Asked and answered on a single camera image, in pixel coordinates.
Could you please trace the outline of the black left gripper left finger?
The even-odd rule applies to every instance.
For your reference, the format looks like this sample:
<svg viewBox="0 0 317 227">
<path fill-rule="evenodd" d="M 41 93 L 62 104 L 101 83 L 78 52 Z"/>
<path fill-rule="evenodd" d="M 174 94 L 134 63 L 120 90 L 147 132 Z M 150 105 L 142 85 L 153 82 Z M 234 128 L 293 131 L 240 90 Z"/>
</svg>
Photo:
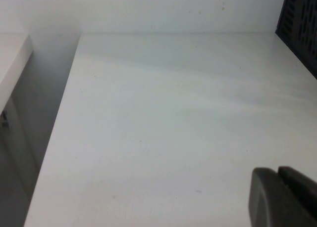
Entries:
<svg viewBox="0 0 317 227">
<path fill-rule="evenodd" d="M 270 168 L 252 172 L 249 216 L 253 227 L 315 227 L 317 210 L 307 210 Z"/>
</svg>

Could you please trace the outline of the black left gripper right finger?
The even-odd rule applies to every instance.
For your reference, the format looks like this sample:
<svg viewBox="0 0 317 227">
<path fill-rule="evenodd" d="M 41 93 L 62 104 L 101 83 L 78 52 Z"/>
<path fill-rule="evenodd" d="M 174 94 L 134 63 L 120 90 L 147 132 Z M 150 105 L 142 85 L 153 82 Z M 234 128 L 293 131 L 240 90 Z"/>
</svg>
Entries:
<svg viewBox="0 0 317 227">
<path fill-rule="evenodd" d="M 288 166 L 280 166 L 278 175 L 307 210 L 317 209 L 317 183 Z"/>
</svg>

